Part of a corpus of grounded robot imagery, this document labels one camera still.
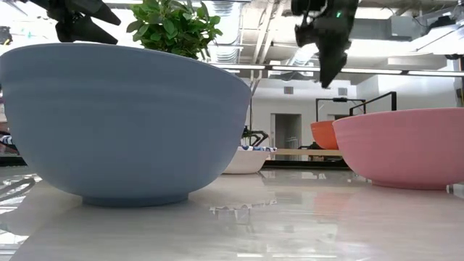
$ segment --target bowl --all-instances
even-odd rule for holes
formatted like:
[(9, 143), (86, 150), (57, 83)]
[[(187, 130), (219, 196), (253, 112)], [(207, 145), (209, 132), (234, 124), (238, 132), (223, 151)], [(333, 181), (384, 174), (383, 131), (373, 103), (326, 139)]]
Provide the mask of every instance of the bowl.
[(319, 147), (323, 149), (339, 149), (334, 127), (332, 126), (333, 122), (333, 120), (327, 120), (311, 123), (312, 137)]
[(251, 99), (224, 70), (125, 46), (26, 46), (3, 54), (0, 68), (26, 163), (108, 207), (179, 202), (214, 181), (236, 153)]
[(333, 123), (345, 162), (373, 184), (446, 189), (464, 181), (464, 108), (412, 109)]
[(261, 170), (264, 162), (276, 148), (239, 146), (225, 174), (251, 174)]

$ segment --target orange bowl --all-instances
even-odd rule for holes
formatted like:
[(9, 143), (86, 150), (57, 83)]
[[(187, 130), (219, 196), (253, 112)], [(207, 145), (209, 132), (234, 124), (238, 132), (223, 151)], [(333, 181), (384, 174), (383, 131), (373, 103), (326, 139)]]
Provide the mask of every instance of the orange bowl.
[(333, 120), (311, 123), (312, 137), (323, 149), (339, 149), (336, 143)]

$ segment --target white wall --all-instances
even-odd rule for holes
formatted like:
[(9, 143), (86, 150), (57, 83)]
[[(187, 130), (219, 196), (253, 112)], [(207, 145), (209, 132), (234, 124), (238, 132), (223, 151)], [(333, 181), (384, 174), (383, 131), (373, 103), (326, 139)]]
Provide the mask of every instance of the white wall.
[[(453, 61), (441, 70), (454, 70)], [(357, 86), (357, 97), (372, 99), (390, 91), (397, 92), (398, 109), (456, 107), (456, 86), (460, 78), (376, 75)], [(367, 106), (368, 112), (384, 112), (391, 108), (390, 98)]]
[[(294, 94), (283, 94), (284, 86), (294, 87)], [(338, 88), (348, 88), (347, 98), (356, 98), (356, 86), (351, 86), (348, 80), (335, 80), (330, 89), (322, 89), (320, 83), (308, 80), (282, 80), (262, 79), (253, 96), (253, 121), (252, 129), (265, 131), (270, 134), (271, 114), (295, 114), (302, 116), (302, 140), (301, 144), (309, 146), (312, 142), (310, 124), (316, 121), (316, 98), (338, 97)], [(331, 120), (331, 115), (348, 114), (352, 103), (333, 103), (332, 101), (321, 101), (319, 121)], [(249, 125), (249, 111), (246, 116), (246, 125)], [(261, 146), (269, 146), (269, 139)]]
[[(348, 114), (352, 104), (333, 103), (331, 101), (320, 102), (325, 105), (320, 109), (319, 120), (327, 120), (330, 115)], [(312, 142), (310, 124), (316, 121), (315, 99), (306, 101), (288, 99), (257, 99), (252, 102), (253, 130), (265, 131), (270, 134), (270, 115), (275, 114), (297, 114), (302, 116), (302, 145), (309, 146)], [(246, 124), (249, 125), (249, 113), (246, 117)], [(269, 140), (264, 141), (261, 146), (269, 146)]]

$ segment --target bowl rim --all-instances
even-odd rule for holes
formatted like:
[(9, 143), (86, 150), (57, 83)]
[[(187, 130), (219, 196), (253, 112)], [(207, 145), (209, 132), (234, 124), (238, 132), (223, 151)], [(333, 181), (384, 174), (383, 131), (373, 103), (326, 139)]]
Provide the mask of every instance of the bowl rim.
[(240, 85), (243, 86), (244, 89), (248, 90), (250, 93), (252, 92), (251, 89), (248, 87), (248, 84), (245, 83), (244, 80), (240, 79), (239, 76), (233, 73), (229, 73), (226, 70), (213, 66), (209, 63), (200, 62), (199, 60), (195, 60), (195, 59), (188, 58), (188, 57), (183, 57), (177, 54), (171, 54), (171, 53), (167, 53), (163, 51), (157, 51), (157, 50), (151, 50), (151, 49), (145, 49), (145, 48), (136, 48), (136, 47), (131, 47), (131, 46), (120, 46), (120, 45), (100, 44), (100, 43), (39, 43), (39, 44), (20, 46), (17, 48), (10, 49), (9, 51), (4, 52), (2, 54), (2, 57), (5, 58), (5, 57), (8, 57), (9, 55), (13, 55), (16, 52), (23, 51), (26, 49), (41, 49), (41, 48), (60, 47), (60, 46), (66, 46), (70, 48), (94, 47), (94, 48), (105, 48), (105, 49), (120, 49), (120, 50), (137, 51), (137, 52), (143, 52), (143, 53), (152, 52), (153, 54), (156, 54), (159, 56), (169, 57), (171, 59), (179, 59), (179, 60), (183, 60), (184, 62), (190, 62), (190, 63), (197, 64), (200, 66), (208, 67), (210, 69), (215, 69), (216, 71), (224, 75), (228, 75), (229, 77), (239, 80), (242, 83)]
[(312, 122), (311, 125), (313, 124), (318, 124), (318, 123), (333, 123), (335, 120), (320, 120), (318, 122)]
[(397, 114), (408, 114), (408, 113), (418, 113), (418, 112), (429, 112), (429, 111), (463, 111), (464, 107), (443, 107), (443, 108), (422, 108), (422, 109), (401, 109), (397, 111), (388, 111), (388, 112), (371, 112), (362, 115), (353, 115), (349, 117), (344, 117), (342, 119), (334, 120), (334, 123), (341, 123), (345, 120), (352, 120), (352, 119), (361, 119), (364, 117), (372, 117), (372, 116), (379, 116), (379, 115), (397, 115)]

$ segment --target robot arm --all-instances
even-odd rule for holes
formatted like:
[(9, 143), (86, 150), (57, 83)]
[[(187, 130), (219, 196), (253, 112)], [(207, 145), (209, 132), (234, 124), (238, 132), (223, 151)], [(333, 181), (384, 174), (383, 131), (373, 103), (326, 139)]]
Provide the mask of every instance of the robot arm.
[[(291, 12), (303, 15), (295, 26), (298, 47), (315, 44), (319, 49), (320, 82), (328, 88), (347, 63), (345, 51), (351, 45), (349, 34), (355, 22), (358, 0), (292, 0)], [(310, 17), (310, 12), (320, 12)]]
[(44, 8), (56, 20), (58, 39), (61, 42), (92, 41), (117, 44), (117, 39), (92, 22), (91, 17), (113, 25), (121, 21), (102, 0), (30, 0)]

